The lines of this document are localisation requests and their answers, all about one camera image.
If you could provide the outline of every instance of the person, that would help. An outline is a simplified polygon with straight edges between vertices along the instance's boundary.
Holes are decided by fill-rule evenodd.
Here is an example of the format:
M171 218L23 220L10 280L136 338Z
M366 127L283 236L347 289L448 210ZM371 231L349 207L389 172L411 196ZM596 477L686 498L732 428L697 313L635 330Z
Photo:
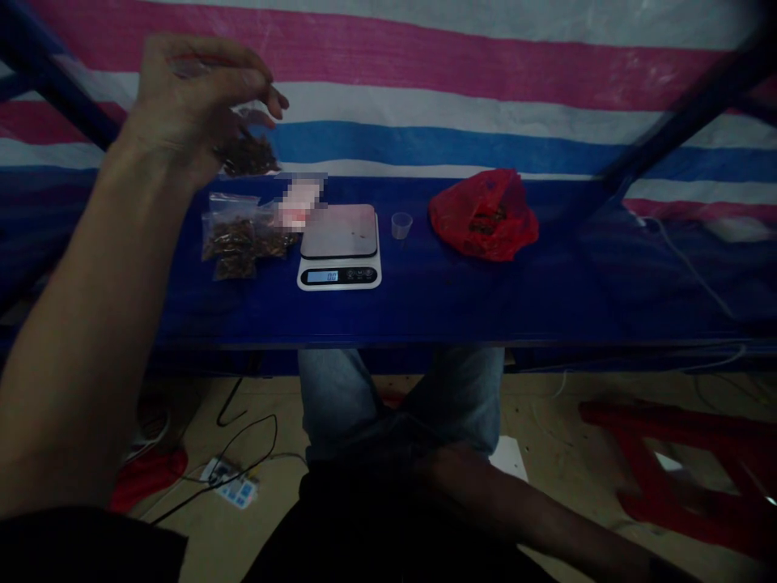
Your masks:
M182 54L236 66L179 79ZM29 578L175 581L186 540L108 513L187 207L219 170L228 108L288 100L253 51L148 39L137 103L0 385L0 536ZM357 351L299 353L309 473L246 581L548 581L516 544L597 581L690 578L486 459L503 350L452 347L397 410Z

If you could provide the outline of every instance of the red object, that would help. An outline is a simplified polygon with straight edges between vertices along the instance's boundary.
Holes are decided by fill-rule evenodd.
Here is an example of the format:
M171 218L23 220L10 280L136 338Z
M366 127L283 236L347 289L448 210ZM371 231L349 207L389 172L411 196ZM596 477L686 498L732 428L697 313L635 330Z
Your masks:
M739 417L707 415L675 406L580 403L580 417L613 434L642 489L642 497L618 493L626 513L705 543L757 559L770 557L777 543L777 425ZM712 452L741 493L699 488L703 511L691 512L677 498L645 438Z
M152 449L121 468L111 498L111 512L127 514L140 500L170 487L186 472L183 449L160 453Z
M504 218L495 219L500 208ZM507 168L457 182L431 200L429 216L435 232L454 249L493 262L512 261L518 249L539 237L520 176Z

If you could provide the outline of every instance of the striped tarp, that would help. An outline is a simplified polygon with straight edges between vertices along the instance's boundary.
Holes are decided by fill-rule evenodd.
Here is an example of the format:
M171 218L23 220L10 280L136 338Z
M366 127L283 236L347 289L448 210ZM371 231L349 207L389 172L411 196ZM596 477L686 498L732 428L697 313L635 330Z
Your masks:
M654 126L758 21L732 0L30 0L115 117L152 32L231 36L291 109L285 170L588 180ZM775 95L774 83L760 87ZM777 131L721 116L634 184L640 215L777 221ZM94 168L101 152L40 97L0 105L4 167Z

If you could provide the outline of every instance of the small plastic cup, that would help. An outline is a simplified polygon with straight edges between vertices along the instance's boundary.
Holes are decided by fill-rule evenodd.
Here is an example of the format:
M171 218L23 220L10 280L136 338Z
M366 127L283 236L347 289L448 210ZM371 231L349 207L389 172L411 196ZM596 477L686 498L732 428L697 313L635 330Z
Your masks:
M398 240L405 239L412 225L413 217L407 213L394 213L391 217L391 236Z

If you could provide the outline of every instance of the black shirt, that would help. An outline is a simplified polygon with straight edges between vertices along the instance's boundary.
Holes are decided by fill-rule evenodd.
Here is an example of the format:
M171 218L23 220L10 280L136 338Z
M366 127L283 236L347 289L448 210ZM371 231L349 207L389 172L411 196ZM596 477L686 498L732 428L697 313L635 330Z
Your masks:
M0 523L6 568L23 579L177 581L186 538L96 508L45 510ZM396 484L312 467L299 502L244 581L553 581L501 543Z

